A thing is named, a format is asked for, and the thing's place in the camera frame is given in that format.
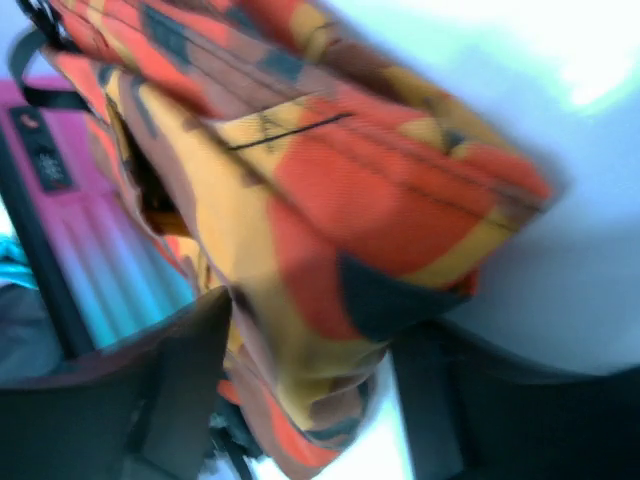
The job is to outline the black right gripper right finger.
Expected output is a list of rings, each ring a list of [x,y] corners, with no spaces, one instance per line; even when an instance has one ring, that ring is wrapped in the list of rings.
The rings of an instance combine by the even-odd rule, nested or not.
[[[442,323],[391,346],[416,479],[636,479],[639,370],[572,374]]]

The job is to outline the pink and teal suitcase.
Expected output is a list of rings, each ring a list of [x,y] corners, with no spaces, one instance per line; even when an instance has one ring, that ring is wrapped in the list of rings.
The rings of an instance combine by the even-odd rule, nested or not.
[[[1,235],[16,236],[38,289],[1,287],[1,378],[44,376],[161,323],[186,281],[121,207],[83,115],[32,107],[1,83]]]

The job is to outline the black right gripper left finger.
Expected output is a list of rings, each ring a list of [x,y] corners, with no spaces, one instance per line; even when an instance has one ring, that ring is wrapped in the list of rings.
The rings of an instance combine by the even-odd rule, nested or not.
[[[68,371],[3,385],[2,478],[197,478],[230,310],[219,288]]]

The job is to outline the teal shorts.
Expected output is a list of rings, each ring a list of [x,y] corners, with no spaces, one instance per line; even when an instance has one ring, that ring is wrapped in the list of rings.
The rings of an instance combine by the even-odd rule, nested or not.
[[[0,251],[1,287],[18,285],[37,290],[36,278],[17,237],[2,234]]]

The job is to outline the orange camouflage shorts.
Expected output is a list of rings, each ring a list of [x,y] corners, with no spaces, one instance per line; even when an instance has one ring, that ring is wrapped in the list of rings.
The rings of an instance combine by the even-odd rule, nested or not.
[[[197,292],[225,287],[225,379],[310,479],[354,440],[389,343],[475,291],[537,216],[536,166],[313,1],[53,1],[44,56],[100,170]]]

